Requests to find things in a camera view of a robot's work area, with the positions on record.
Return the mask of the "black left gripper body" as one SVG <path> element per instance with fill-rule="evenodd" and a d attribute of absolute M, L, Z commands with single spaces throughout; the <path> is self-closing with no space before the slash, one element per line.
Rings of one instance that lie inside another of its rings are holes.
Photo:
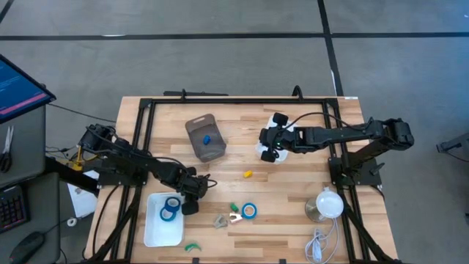
<path fill-rule="evenodd" d="M 182 214 L 185 216 L 199 212 L 198 200 L 202 198 L 208 190 L 210 175 L 195 175 L 193 167 L 181 169 L 177 178 L 176 190 L 184 196 L 182 204 Z"/>

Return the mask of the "dark blue tape roll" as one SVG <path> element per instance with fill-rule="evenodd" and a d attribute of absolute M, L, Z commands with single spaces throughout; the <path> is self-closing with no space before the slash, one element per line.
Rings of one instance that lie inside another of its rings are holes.
<path fill-rule="evenodd" d="M 171 213 L 176 213 L 181 206 L 181 201 L 177 197 L 169 197 L 165 201 L 164 209 Z"/>

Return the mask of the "large white plastic bin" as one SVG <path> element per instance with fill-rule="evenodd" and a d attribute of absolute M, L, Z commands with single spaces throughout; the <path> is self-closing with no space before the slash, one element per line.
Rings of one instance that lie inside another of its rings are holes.
<path fill-rule="evenodd" d="M 173 221 L 165 222 L 160 218 L 160 210 L 164 208 L 169 197 L 177 197 L 181 201 L 180 209 Z M 147 212 L 144 228 L 144 244 L 147 247 L 178 246 L 184 235 L 184 216 L 182 214 L 183 197 L 178 193 L 154 193 L 147 199 Z"/>

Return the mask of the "grey translucent plastic bin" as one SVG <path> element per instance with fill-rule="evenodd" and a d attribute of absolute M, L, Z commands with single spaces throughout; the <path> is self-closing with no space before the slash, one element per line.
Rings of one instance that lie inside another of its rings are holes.
<path fill-rule="evenodd" d="M 196 157 L 203 163 L 222 157 L 226 151 L 226 143 L 212 114 L 205 114 L 189 120 L 185 124 Z M 209 144 L 203 144 L 205 135 L 210 136 Z"/>

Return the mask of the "white mushroom-shaped lamp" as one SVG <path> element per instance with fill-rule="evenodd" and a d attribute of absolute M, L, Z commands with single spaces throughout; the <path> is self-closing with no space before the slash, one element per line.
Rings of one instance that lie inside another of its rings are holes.
<path fill-rule="evenodd" d="M 305 204 L 306 216 L 315 222 L 327 219 L 336 219 L 344 211 L 342 198 L 329 187 L 324 187 L 316 197 L 309 199 Z"/>

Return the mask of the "white paper sheet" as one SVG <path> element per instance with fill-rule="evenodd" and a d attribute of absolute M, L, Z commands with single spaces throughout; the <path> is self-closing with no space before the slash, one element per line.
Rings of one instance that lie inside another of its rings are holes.
<path fill-rule="evenodd" d="M 67 187 L 77 218 L 83 218 L 95 212 L 97 197 L 94 194 L 70 183 L 67 184 Z"/>

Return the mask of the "yellow clamp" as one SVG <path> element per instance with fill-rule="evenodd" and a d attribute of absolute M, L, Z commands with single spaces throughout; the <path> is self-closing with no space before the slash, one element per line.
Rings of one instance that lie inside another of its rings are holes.
<path fill-rule="evenodd" d="M 84 158 L 84 151 L 82 146 L 78 146 L 78 151 L 76 155 L 72 158 L 72 169 L 78 172 L 81 172 L 84 168 L 86 160 Z"/>

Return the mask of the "grey desk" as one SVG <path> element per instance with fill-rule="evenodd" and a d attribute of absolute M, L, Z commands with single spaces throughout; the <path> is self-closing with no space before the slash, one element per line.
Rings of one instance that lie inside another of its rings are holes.
<path fill-rule="evenodd" d="M 45 234 L 45 243 L 27 264 L 54 264 L 60 257 L 59 176 L 46 172 L 45 107 L 0 125 L 0 153 L 9 126 L 14 127 L 12 166 L 0 172 L 0 190 L 20 185 L 26 194 L 30 220 L 0 234 L 0 264 L 10 264 L 11 251 L 32 232 Z"/>

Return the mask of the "black computer mouse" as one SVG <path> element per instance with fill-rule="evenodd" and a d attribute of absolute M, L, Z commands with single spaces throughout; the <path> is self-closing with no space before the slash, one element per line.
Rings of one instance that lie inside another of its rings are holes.
<path fill-rule="evenodd" d="M 9 256 L 10 264 L 27 264 L 44 243 L 44 233 L 30 233 L 11 251 Z"/>

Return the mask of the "black keyboard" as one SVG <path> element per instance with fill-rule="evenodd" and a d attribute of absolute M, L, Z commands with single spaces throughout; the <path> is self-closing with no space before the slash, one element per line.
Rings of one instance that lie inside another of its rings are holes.
<path fill-rule="evenodd" d="M 30 220 L 29 206 L 22 186 L 0 190 L 0 234 Z"/>

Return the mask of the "blue screen monitor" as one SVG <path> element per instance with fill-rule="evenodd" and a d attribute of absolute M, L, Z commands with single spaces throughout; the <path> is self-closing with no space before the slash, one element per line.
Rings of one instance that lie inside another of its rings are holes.
<path fill-rule="evenodd" d="M 46 85 L 0 54 L 0 124 L 55 100 Z"/>

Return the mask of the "black handled scissors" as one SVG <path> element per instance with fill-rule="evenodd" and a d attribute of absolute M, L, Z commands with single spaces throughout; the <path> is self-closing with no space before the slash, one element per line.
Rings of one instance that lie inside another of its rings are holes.
<path fill-rule="evenodd" d="M 5 138 L 4 149 L 2 153 L 0 154 L 0 172 L 1 173 L 8 172 L 12 164 L 12 156 L 11 156 L 10 149 L 11 149 L 13 134 L 14 134 L 14 127 L 9 126 L 7 129 L 7 135 Z"/>

